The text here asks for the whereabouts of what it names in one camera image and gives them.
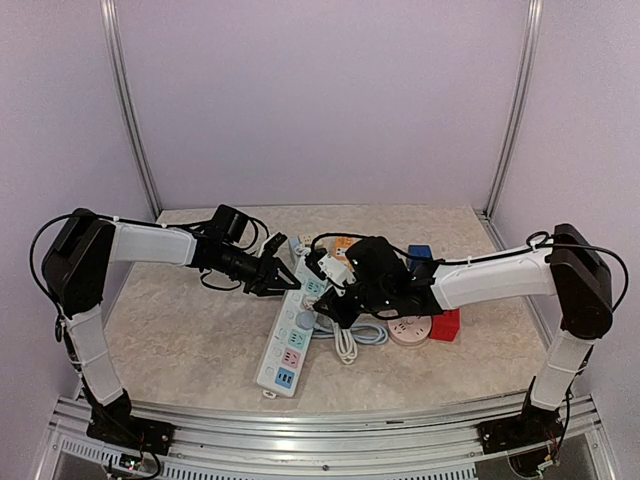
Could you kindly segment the beige cube socket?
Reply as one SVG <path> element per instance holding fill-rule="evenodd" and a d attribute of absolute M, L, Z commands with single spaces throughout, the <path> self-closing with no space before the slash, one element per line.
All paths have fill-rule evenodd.
<path fill-rule="evenodd" d="M 300 243 L 306 247 L 310 247 L 311 244 L 313 243 L 313 240 L 318 236 L 317 233 L 307 233 L 307 234 L 300 234 L 298 236 L 298 239 L 300 241 Z"/>

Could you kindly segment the white power strip blue USB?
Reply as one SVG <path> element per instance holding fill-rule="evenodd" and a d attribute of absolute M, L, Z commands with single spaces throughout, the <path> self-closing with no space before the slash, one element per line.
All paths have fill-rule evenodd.
<path fill-rule="evenodd" d="M 295 395 L 318 313 L 313 304 L 323 295 L 320 280 L 300 257 L 295 268 L 299 290 L 286 293 L 266 343 L 255 382 L 266 398 Z"/>

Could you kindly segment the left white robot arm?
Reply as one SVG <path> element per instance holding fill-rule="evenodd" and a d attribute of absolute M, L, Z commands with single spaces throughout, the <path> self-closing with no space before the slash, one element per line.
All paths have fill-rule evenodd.
<path fill-rule="evenodd" d="M 38 288 L 56 309 L 55 335 L 90 401 L 92 418 L 121 445 L 133 443 L 140 424 L 113 366 L 104 335 L 102 302 L 108 268 L 116 262 L 160 263 L 205 274 L 218 272 L 244 293 L 280 296 L 300 281 L 277 256 L 286 237 L 268 235 L 257 252 L 240 246 L 247 226 L 264 223 L 220 205 L 213 217 L 191 224 L 152 224 L 78 208 L 57 217 L 62 227 L 42 262 L 29 264 Z"/>

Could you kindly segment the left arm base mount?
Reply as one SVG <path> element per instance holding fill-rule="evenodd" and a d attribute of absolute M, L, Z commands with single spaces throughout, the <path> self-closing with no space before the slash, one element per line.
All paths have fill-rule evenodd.
<path fill-rule="evenodd" d="M 131 450 L 167 455 L 172 445 L 175 427 L 167 422 L 129 417 L 126 422 L 113 419 L 92 419 L 88 437 Z"/>

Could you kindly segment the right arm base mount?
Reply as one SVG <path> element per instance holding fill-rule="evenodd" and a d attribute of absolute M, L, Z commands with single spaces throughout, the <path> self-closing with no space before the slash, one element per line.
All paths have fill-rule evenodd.
<path fill-rule="evenodd" d="M 477 425 L 482 450 L 485 455 L 523 448 L 559 440 L 564 426 L 559 420 L 524 420 L 519 416 L 481 422 Z"/>

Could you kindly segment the white round socket base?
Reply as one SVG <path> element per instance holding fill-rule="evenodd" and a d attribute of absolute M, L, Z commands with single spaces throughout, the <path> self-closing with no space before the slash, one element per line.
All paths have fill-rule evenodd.
<path fill-rule="evenodd" d="M 432 329 L 432 318 L 422 316 L 391 320 L 387 324 L 387 329 L 392 341 L 404 347 L 414 347 L 424 343 L 429 338 Z"/>

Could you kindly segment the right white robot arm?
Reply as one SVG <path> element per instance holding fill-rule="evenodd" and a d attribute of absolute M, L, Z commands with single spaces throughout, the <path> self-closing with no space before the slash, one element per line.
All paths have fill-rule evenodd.
<path fill-rule="evenodd" d="M 561 309 L 557 333 L 534 376 L 522 413 L 511 426 L 523 444 L 535 442 L 558 417 L 574 379 L 586 367 L 597 340 L 613 325 L 623 298 L 612 293 L 605 256 L 571 224 L 530 235 L 521 248 L 446 260 L 419 257 L 382 236 L 358 235 L 345 262 L 317 248 L 306 266 L 328 282 L 313 308 L 343 328 L 362 315 L 391 321 L 434 317 L 461 307 L 506 298 L 554 296 Z"/>

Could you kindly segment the red cube socket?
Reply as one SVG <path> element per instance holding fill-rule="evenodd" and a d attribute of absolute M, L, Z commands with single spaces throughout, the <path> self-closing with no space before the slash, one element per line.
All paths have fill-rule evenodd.
<path fill-rule="evenodd" d="M 460 331 L 460 310 L 446 311 L 432 317 L 429 338 L 432 340 L 453 342 Z"/>

